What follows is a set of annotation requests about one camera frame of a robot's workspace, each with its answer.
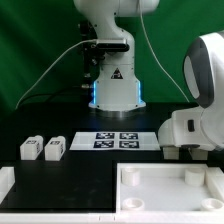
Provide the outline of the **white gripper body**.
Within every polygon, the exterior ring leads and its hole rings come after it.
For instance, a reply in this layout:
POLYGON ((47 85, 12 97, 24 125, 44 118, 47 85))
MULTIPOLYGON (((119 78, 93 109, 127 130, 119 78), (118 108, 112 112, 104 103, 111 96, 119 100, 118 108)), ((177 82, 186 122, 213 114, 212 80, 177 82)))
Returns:
POLYGON ((202 130, 202 112, 202 109, 174 111, 159 128, 159 144, 162 147, 213 149, 214 145, 202 130))

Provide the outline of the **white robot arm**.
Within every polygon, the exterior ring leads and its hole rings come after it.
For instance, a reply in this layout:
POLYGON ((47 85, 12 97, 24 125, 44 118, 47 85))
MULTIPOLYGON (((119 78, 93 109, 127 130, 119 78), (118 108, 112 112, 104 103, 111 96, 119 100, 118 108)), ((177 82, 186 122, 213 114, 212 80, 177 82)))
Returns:
MULTIPOLYGON (((143 107, 140 83, 134 74, 135 41, 115 19, 152 12, 160 0, 73 1, 97 35, 91 49, 100 54, 100 75, 90 106, 104 112, 143 107)), ((197 106, 174 111, 159 128, 159 144, 224 149, 224 30, 197 37, 186 52, 183 71, 197 106)))

